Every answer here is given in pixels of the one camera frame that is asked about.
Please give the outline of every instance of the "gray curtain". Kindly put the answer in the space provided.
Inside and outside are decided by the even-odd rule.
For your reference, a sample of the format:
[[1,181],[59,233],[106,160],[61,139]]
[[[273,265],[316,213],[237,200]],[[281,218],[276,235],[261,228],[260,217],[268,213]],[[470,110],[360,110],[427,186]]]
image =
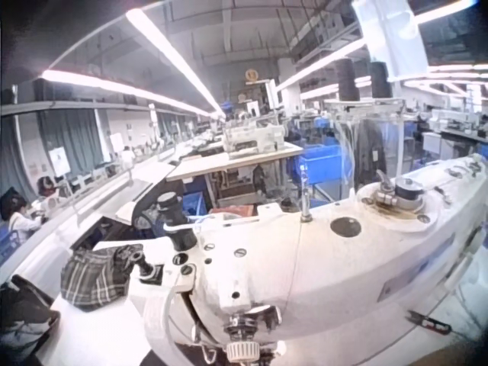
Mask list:
[[10,187],[29,202],[36,199],[22,164],[13,116],[3,117],[0,122],[0,196]]
[[69,177],[87,174],[104,161],[93,110],[41,111],[37,122],[46,151],[64,147]]

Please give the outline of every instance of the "label on sewing machine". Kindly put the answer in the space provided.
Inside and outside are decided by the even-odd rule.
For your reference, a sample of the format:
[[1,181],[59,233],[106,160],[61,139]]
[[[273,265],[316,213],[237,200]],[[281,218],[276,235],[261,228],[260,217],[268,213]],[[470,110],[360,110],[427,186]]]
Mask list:
[[431,255],[424,258],[422,261],[410,267],[406,271],[400,273],[394,278],[386,281],[381,290],[380,296],[378,297],[378,303],[380,301],[386,300],[388,297],[397,293],[398,291],[404,289],[409,284],[413,283],[414,280],[421,275],[421,273],[427,271],[432,267],[434,262],[452,245],[454,242],[454,234],[452,234],[449,239],[443,242]]

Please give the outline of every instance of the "thread spool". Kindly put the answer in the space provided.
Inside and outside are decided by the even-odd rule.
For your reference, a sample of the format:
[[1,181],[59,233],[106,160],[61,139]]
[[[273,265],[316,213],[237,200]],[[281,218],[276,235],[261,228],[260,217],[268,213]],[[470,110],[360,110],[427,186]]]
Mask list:
[[371,90],[373,98],[392,98],[391,84],[388,82],[388,68],[386,63],[371,63]]
[[354,63],[349,58],[335,61],[335,72],[339,80],[339,100],[359,101],[359,89],[355,83]]

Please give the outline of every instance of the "ceiling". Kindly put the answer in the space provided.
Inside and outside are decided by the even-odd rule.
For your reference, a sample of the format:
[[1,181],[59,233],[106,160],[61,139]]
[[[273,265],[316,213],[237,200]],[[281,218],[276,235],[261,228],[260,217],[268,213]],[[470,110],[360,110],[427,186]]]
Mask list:
[[[33,78],[69,50],[54,69],[98,75],[209,108],[193,85],[124,17],[134,5],[151,2],[104,0],[106,6],[102,6],[100,1],[88,0],[76,2],[89,3],[77,8],[67,3],[37,2],[40,15],[24,25],[26,31],[14,37],[16,42],[8,44],[8,68],[2,70],[14,75],[8,79],[19,79],[15,72],[19,70],[24,80]],[[419,13],[449,0],[409,3]],[[482,5],[477,5],[420,27],[429,63],[488,59],[483,42],[488,25],[481,10]],[[243,92],[259,94],[257,87],[246,85],[247,69],[256,69],[262,79],[279,81],[279,58],[290,57],[300,69],[361,36],[350,2],[341,0],[173,0],[150,5],[146,14],[218,103],[236,100]],[[70,49],[109,21],[112,23]],[[351,57],[357,76],[367,75],[367,50]],[[300,86],[306,91],[334,82],[335,77],[332,67],[324,68],[302,80]]]

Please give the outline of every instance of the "white shirt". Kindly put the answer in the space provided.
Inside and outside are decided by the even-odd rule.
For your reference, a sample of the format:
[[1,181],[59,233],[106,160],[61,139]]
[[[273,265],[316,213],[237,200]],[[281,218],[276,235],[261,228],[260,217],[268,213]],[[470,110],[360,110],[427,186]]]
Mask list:
[[32,220],[24,216],[22,213],[14,212],[8,221],[8,229],[9,231],[17,231],[19,244],[22,245],[31,237],[32,232],[40,229],[42,226],[40,221],[40,216]]
[[122,169],[128,170],[134,166],[134,159],[136,155],[132,150],[123,150],[120,153],[120,158],[122,159]]

